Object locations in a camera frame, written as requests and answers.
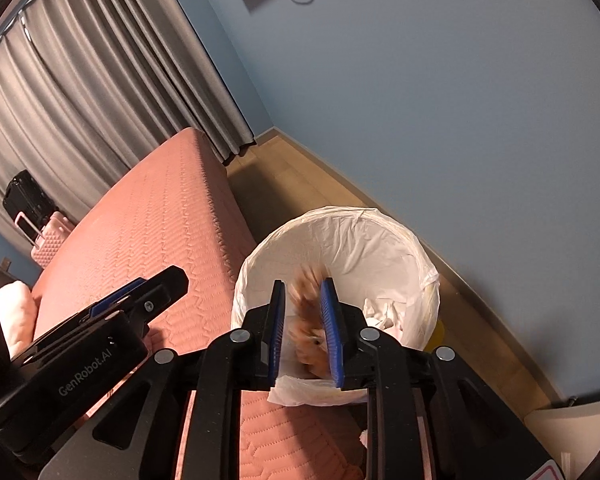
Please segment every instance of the trash can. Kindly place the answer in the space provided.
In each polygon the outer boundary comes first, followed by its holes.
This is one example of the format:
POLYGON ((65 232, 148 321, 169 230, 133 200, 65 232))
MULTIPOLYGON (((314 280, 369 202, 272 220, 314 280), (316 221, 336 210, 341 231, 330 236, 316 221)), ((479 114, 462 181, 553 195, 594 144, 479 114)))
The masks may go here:
MULTIPOLYGON (((320 262, 338 298, 362 309, 369 326, 422 350, 438 318, 438 272, 416 236, 377 209, 324 207, 289 221, 263 240, 242 264, 234 293, 232 328, 249 308, 267 304, 274 280, 285 282, 286 314, 294 316, 288 286, 301 264, 320 262)), ((285 406, 331 406, 365 399, 366 390, 341 392, 333 381, 309 378, 283 337, 280 372, 269 400, 285 406)))

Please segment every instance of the suitcase handle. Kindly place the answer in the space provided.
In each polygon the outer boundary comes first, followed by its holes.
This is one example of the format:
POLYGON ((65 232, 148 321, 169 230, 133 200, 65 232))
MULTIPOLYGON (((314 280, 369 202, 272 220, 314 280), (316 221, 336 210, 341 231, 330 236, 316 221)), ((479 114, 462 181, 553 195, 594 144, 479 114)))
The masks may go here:
POLYGON ((50 217, 49 217, 49 222, 51 222, 51 219, 55 218, 56 220, 58 220, 58 223, 60 224, 60 228, 66 230, 68 233, 73 232, 75 226, 73 224, 71 224, 71 222, 69 222, 69 219, 64 216, 61 212, 56 211, 55 213, 53 213, 50 217))
POLYGON ((30 225, 30 227, 31 227, 31 228, 32 228, 32 229, 33 229, 35 232, 37 232, 37 233, 38 233, 38 236, 39 236, 40 238, 42 238, 42 241, 44 242, 44 241, 45 241, 45 237, 44 237, 44 236, 42 235, 42 233, 40 232, 40 229, 38 229, 38 228, 37 228, 37 227, 34 225, 34 223, 33 223, 31 220, 29 220, 29 218, 27 217, 27 215, 25 215, 25 214, 24 214, 24 212, 23 212, 23 211, 20 211, 20 212, 19 212, 19 213, 16 215, 16 219, 13 221, 13 223, 16 225, 16 228, 17 228, 17 229, 18 229, 18 230, 19 230, 19 231, 20 231, 22 234, 24 234, 24 237, 25 237, 27 240, 29 240, 29 242, 31 242, 31 243, 32 243, 32 245, 33 245, 33 246, 34 246, 34 247, 35 247, 37 250, 40 250, 40 247, 41 247, 42 245, 38 245, 38 243, 37 243, 37 241, 36 241, 36 240, 32 240, 31 238, 29 238, 29 235, 27 235, 27 234, 26 234, 26 232, 24 232, 24 229, 18 225, 18 221, 19 221, 20 219, 24 219, 24 221, 25 221, 27 224, 29 224, 29 225, 30 225))

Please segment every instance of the pink suitcase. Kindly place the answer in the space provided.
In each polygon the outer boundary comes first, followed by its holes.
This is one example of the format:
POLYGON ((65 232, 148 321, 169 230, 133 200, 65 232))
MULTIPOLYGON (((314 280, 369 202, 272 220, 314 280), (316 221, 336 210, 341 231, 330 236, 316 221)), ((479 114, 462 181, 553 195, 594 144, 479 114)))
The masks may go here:
POLYGON ((35 240, 29 239, 29 241, 33 244, 33 248, 31 249, 31 257, 40 267, 46 269, 46 266, 48 266, 53 257, 56 255, 60 246, 74 230, 74 225, 69 222, 67 217, 62 216, 62 213, 58 211, 51 215, 49 222, 45 224, 41 232, 22 212, 18 213, 16 216, 16 227, 20 219, 23 219, 25 222, 27 222, 38 233, 38 236, 35 240))

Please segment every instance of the black suitcase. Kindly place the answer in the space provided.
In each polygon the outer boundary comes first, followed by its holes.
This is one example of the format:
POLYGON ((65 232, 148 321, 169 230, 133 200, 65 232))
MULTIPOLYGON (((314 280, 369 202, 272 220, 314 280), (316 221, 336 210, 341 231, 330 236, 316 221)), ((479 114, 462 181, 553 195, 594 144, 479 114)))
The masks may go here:
MULTIPOLYGON (((49 222, 50 216, 56 211, 56 204, 51 200, 38 183, 24 170, 13 177, 7 186, 2 200, 2 206, 13 221, 22 212, 38 231, 49 222)), ((18 226, 24 231, 29 240, 35 240, 36 230, 25 220, 20 220, 18 226)))

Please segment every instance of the blue gripper pad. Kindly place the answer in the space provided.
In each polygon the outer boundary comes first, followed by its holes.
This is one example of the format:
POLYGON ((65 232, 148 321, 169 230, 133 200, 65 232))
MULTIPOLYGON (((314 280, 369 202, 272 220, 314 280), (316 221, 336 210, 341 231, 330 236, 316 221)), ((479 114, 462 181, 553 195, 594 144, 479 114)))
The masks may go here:
POLYGON ((118 290, 112 292, 106 298, 103 298, 89 309, 89 317, 99 316, 117 300, 124 298, 127 294, 134 290, 136 286, 142 285, 145 281, 146 279, 144 278, 136 278, 132 282, 129 282, 118 290))
POLYGON ((285 325, 285 284, 276 280, 269 302, 269 312, 273 312, 273 326, 269 339, 269 384, 274 386, 280 370, 282 353, 282 333, 285 325))
POLYGON ((320 312, 324 335, 327 339, 327 350, 329 352, 329 368, 331 377, 338 388, 344 386, 344 342, 340 335, 342 318, 340 302, 336 294, 333 280, 327 278, 320 286, 320 312))

